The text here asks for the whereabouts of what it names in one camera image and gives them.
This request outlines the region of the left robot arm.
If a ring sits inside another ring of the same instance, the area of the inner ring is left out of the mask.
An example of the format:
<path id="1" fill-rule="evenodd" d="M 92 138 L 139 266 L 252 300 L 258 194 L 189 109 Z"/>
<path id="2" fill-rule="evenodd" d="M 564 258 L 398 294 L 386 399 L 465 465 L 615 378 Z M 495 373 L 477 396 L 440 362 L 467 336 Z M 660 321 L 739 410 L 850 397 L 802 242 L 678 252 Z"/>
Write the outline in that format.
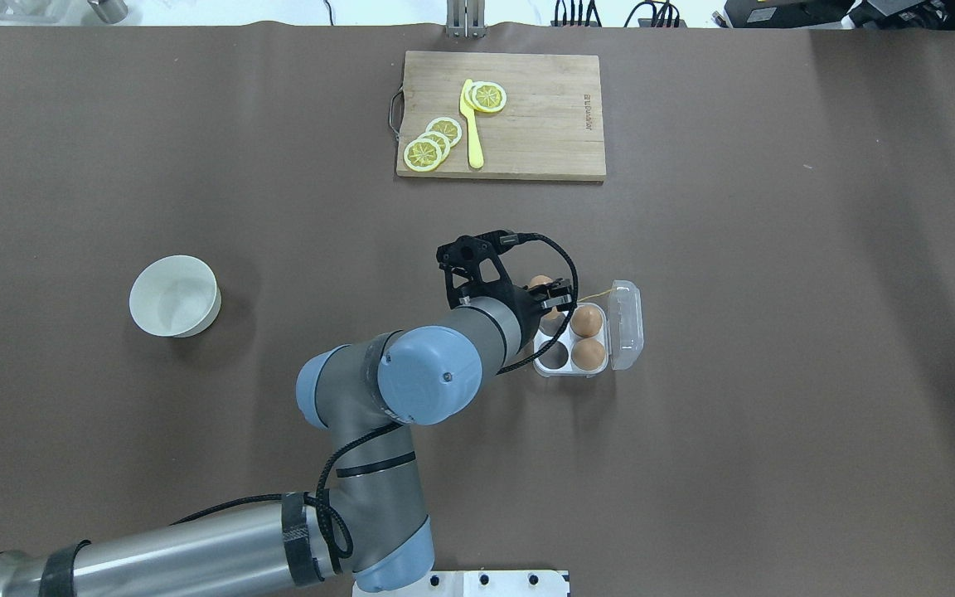
<path id="1" fill-rule="evenodd" d="M 228 500 L 166 527 L 42 558 L 0 552 L 0 596 L 258 596 L 350 574 L 366 592 L 412 585 L 434 567 L 413 425 L 463 410 L 555 308 L 563 279 L 448 289 L 443 320 L 315 356 L 297 376 L 304 419 L 334 450 L 314 490 Z"/>

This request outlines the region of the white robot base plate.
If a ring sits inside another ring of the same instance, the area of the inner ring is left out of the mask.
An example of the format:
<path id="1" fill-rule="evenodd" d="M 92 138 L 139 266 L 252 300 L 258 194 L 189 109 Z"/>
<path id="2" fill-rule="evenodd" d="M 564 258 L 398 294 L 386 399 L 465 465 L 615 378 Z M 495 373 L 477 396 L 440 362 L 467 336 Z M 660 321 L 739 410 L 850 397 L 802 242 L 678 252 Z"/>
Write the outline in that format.
<path id="1" fill-rule="evenodd" d="M 433 570 L 412 585 L 386 592 L 352 596 L 570 596 L 568 571 L 560 570 Z"/>

